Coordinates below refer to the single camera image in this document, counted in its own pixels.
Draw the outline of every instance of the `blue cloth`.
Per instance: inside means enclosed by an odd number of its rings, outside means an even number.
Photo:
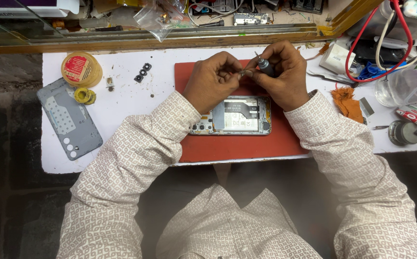
[[[399,68],[401,68],[402,66],[406,65],[407,62],[402,62],[399,66]],[[356,77],[356,79],[358,80],[365,80],[368,78],[374,78],[377,76],[380,76],[382,74],[386,73],[385,70],[381,70],[378,68],[378,66],[376,64],[372,64],[371,62],[367,62],[367,66],[364,67],[364,69],[362,69],[362,72],[360,73],[360,75],[358,77]]]

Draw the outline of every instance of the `white work surface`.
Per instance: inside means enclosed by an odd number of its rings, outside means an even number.
[[[228,51],[238,59],[251,59],[255,56],[255,51],[261,53],[263,49],[264,47],[188,48],[94,55],[103,68],[104,77],[97,86],[91,88],[96,92],[97,97],[94,104],[86,106],[87,110],[98,128],[103,141],[106,142],[126,116],[151,113],[154,108],[175,90],[175,63],[203,60],[220,51]],[[317,48],[306,50],[303,46],[300,50],[305,58],[315,56],[318,53]],[[62,77],[60,66],[66,56],[66,53],[45,53],[43,55],[42,79],[44,86]],[[331,73],[320,67],[318,65],[319,61],[320,57],[309,60],[307,69],[313,72]],[[140,69],[142,69],[144,63],[150,63],[152,69],[141,83],[137,83],[133,79]],[[116,85],[113,92],[109,92],[106,89],[106,80],[104,78],[108,77],[112,77]],[[329,100],[332,100],[330,91],[335,89],[334,82],[307,75],[306,83],[309,92],[314,89],[319,89]],[[382,106],[376,101],[373,87],[374,82],[366,83],[357,87],[354,92],[355,99],[358,100],[366,97],[368,103],[375,111],[373,115],[367,118],[368,127],[371,130],[375,126],[389,125],[392,121],[400,119],[395,114],[395,108]],[[399,147],[392,144],[388,138],[387,131],[387,129],[372,130],[375,139],[375,153],[417,150],[417,144],[406,147]],[[41,159],[44,171],[57,174],[82,171],[93,161],[100,149],[97,148],[75,161],[70,161],[63,151],[63,147],[44,111],[42,113],[41,146]],[[296,159],[310,156],[312,156],[311,153],[286,157],[177,163],[175,165],[245,162],[264,159]]]

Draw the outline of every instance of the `solder wire spool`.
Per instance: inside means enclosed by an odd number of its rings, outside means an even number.
[[[97,85],[103,70],[96,59],[85,52],[69,54],[62,62],[63,78],[73,87],[90,88]]]
[[[85,87],[80,87],[74,92],[74,99],[79,103],[89,105],[95,102],[96,93]]]

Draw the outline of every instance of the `grey back cover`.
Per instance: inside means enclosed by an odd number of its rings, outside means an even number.
[[[74,91],[63,78],[37,91],[42,108],[71,161],[103,144],[85,105],[74,99]]]

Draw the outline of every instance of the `white wire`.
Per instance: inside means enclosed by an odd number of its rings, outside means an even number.
[[[382,44],[382,42],[384,40],[384,36],[386,36],[386,32],[388,30],[388,27],[389,27],[389,24],[391,23],[392,18],[394,17],[394,14],[395,14],[395,10],[392,10],[391,15],[389,16],[388,20],[386,21],[386,24],[384,25],[384,28],[383,28],[382,33],[381,33],[381,36],[378,39],[378,46],[376,46],[376,56],[375,56],[376,65],[378,66],[379,69],[385,70],[385,71],[389,71],[391,69],[390,68],[384,68],[384,67],[381,66],[381,63],[380,63],[380,50],[381,50],[381,44]],[[399,66],[396,69],[407,68],[407,67],[413,65],[416,62],[417,62],[417,56],[410,63],[408,63],[406,65],[403,65],[403,66]]]
[[[232,11],[230,11],[230,12],[220,12],[220,11],[218,11],[218,10],[214,9],[215,7],[219,7],[219,6],[224,6],[224,7],[228,7],[229,9],[232,9],[232,7],[231,7],[231,6],[227,6],[227,5],[207,6],[207,5],[205,5],[205,4],[201,4],[201,3],[193,3],[193,4],[189,5],[189,7],[188,7],[188,16],[189,16],[189,19],[191,19],[192,23],[193,23],[196,27],[199,27],[199,25],[198,25],[198,24],[194,21],[194,19],[192,18],[192,15],[190,15],[190,14],[189,14],[189,11],[192,11],[192,10],[190,9],[191,7],[193,7],[193,6],[203,6],[203,7],[210,8],[210,9],[212,9],[214,12],[217,12],[217,13],[221,14],[221,15],[218,15],[218,16],[216,16],[216,17],[212,18],[212,19],[209,21],[209,22],[211,22],[211,21],[213,21],[213,20],[215,20],[215,19],[217,19],[217,18],[220,18],[220,17],[223,17],[223,16],[230,15],[230,14],[234,13],[235,11],[237,11],[237,9],[239,9],[239,8],[240,8],[240,6],[243,4],[243,1],[244,1],[244,0],[241,0],[241,1],[240,1],[240,3],[239,3],[239,5],[237,6],[237,8],[236,8],[236,9],[234,9],[234,10],[232,10]]]
[[[381,63],[380,63],[381,44],[382,44],[382,41],[384,40],[384,36],[386,35],[386,31],[388,30],[389,24],[391,23],[391,20],[394,17],[394,14],[395,14],[395,10],[392,10],[391,15],[389,16],[388,20],[386,21],[386,24],[384,25],[384,28],[382,29],[381,36],[378,40],[378,46],[376,47],[376,55],[375,55],[376,65],[381,70],[384,70],[384,68],[381,66]]]

